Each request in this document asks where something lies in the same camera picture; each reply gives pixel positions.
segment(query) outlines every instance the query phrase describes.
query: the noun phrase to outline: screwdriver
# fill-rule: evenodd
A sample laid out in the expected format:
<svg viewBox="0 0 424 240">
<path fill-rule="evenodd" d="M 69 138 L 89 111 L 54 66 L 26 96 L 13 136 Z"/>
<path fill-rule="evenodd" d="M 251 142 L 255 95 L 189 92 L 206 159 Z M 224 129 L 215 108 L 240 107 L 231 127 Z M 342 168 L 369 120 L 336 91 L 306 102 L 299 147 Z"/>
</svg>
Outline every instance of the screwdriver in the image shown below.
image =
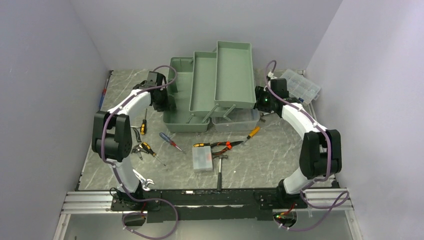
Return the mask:
<svg viewBox="0 0 424 240">
<path fill-rule="evenodd" d="M 147 108 L 146 108 L 146 113 L 144 115 L 143 123 L 141 124 L 141 127 L 140 127 L 140 134 L 145 135 L 146 132 L 147 132 Z"/>
<path fill-rule="evenodd" d="M 141 143 L 141 147 L 147 152 L 147 153 L 149 153 L 149 154 L 151 154 L 153 157 L 155 157 L 155 158 L 157 158 L 157 160 L 159 160 L 159 162 L 161 163 L 161 164 L 163 164 L 165 167 L 167 166 L 167 165 L 165 165 L 165 163 L 163 162 L 163 161 L 161 161 L 160 159 L 159 159 L 159 157 L 156 155 L 156 153 L 152 150 L 152 148 L 147 144 L 147 142 L 142 142 Z"/>
<path fill-rule="evenodd" d="M 163 140 L 165 140 L 165 142 L 167 142 L 167 143 L 169 143 L 169 144 L 171 144 L 172 146 L 174 146 L 174 147 L 176 147 L 178 150 L 180 150 L 183 154 L 186 154 L 181 148 L 179 148 L 178 146 L 177 146 L 177 144 L 175 144 L 175 142 L 174 141 L 172 141 L 171 140 L 171 138 L 169 137 L 169 136 L 167 136 L 167 135 L 165 135 L 165 133 L 163 133 L 163 132 L 160 132 L 159 133 L 159 136 L 161 137 L 161 138 L 163 138 Z"/>
<path fill-rule="evenodd" d="M 245 144 L 245 142 L 249 139 L 251 139 L 251 137 L 253 137 L 261 128 L 259 126 L 255 127 L 247 136 L 246 140 L 243 141 L 242 144 Z"/>
</svg>

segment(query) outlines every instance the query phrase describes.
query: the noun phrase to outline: orange and black pliers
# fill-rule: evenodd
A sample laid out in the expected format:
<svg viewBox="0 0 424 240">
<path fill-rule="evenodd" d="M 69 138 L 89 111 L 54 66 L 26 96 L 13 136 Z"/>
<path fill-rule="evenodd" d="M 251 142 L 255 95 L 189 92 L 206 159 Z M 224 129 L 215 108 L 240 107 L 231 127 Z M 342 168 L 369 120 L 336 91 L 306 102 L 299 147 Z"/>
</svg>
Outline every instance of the orange and black pliers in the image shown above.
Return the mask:
<svg viewBox="0 0 424 240">
<path fill-rule="evenodd" d="M 216 146 L 225 146 L 225 148 L 222 149 L 221 151 L 212 152 L 213 156 L 218 156 L 218 155 L 224 154 L 226 151 L 232 149 L 234 146 L 237 146 L 241 143 L 243 143 L 243 141 L 233 141 L 233 142 L 219 141 L 215 143 L 196 143 L 193 145 L 193 147 L 198 148 L 198 147 L 210 146 L 210 148 L 212 149 Z"/>
</svg>

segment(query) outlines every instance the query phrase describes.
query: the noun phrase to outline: floor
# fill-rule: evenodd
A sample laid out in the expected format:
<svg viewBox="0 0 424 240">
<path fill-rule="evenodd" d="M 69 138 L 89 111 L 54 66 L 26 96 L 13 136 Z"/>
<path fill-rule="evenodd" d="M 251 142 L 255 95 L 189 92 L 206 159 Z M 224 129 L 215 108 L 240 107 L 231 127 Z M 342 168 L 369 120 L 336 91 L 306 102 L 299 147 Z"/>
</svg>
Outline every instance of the floor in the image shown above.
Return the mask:
<svg viewBox="0 0 424 240">
<path fill-rule="evenodd" d="M 162 69 L 166 76 L 167 69 Z M 116 106 L 128 96 L 132 87 L 147 77 L 148 70 L 115 70 L 110 78 L 109 87 L 102 110 Z M 254 72 L 256 84 L 263 82 L 263 73 Z M 312 106 L 305 107 L 312 114 Z M 153 189 L 213 189 L 217 186 L 218 161 L 214 161 L 211 172 L 193 171 L 192 146 L 195 143 L 214 143 L 222 141 L 239 141 L 246 138 L 250 131 L 217 132 L 209 125 L 207 132 L 169 132 L 162 121 L 163 114 L 148 108 L 148 133 L 141 136 L 143 142 L 150 144 L 158 157 L 166 163 L 160 164 L 151 155 L 143 155 L 143 160 L 131 154 L 133 167 L 145 178 L 152 179 Z M 132 122 L 140 126 L 144 113 Z M 222 164 L 223 188 L 271 188 L 277 186 L 281 179 L 290 176 L 299 167 L 302 139 L 294 128 L 276 114 L 263 117 L 266 122 L 258 122 L 260 131 L 243 146 L 234 147 L 227 152 L 228 159 Z M 178 144 L 186 154 L 165 143 L 159 133 L 164 132 Z M 136 140 L 133 133 L 133 145 Z M 316 187 L 330 187 L 331 178 Z M 80 178 L 80 190 L 108 190 L 117 186 L 112 171 L 102 162 L 99 155 L 89 150 Z"/>
</svg>

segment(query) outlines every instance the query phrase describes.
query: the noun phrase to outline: clear plastic box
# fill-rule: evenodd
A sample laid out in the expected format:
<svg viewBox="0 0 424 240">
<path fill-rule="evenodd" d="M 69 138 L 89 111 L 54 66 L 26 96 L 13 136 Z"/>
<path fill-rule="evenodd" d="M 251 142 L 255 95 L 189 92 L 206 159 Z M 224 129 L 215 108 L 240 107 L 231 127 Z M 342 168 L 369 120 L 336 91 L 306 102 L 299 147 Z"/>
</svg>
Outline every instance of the clear plastic box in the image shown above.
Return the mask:
<svg viewBox="0 0 424 240">
<path fill-rule="evenodd" d="M 287 69 L 280 78 L 287 80 L 288 92 L 305 104 L 310 104 L 316 99 L 321 90 L 320 86 L 290 69 Z"/>
<path fill-rule="evenodd" d="M 212 117 L 212 123 L 217 132 L 250 131 L 256 127 L 259 121 L 259 111 L 256 109 L 234 109 L 227 116 L 231 121 L 223 117 Z"/>
<path fill-rule="evenodd" d="M 211 146 L 193 147 L 193 170 L 195 172 L 214 170 Z"/>
</svg>

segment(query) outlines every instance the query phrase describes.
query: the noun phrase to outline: white wall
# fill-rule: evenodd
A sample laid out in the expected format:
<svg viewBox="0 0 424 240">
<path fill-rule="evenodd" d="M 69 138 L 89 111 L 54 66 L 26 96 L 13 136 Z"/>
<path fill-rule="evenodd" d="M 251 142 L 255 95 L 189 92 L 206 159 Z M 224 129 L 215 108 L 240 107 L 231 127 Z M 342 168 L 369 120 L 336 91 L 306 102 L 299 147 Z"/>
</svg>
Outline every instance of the white wall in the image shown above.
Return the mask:
<svg viewBox="0 0 424 240">
<path fill-rule="evenodd" d="M 48 240 L 108 72 L 69 0 L 0 5 L 0 239 Z"/>
<path fill-rule="evenodd" d="M 305 69 L 342 0 L 71 0 L 110 69 L 252 43 L 253 64 Z"/>
<path fill-rule="evenodd" d="M 364 239 L 424 239 L 424 2 L 344 0 L 307 67 Z"/>
</svg>

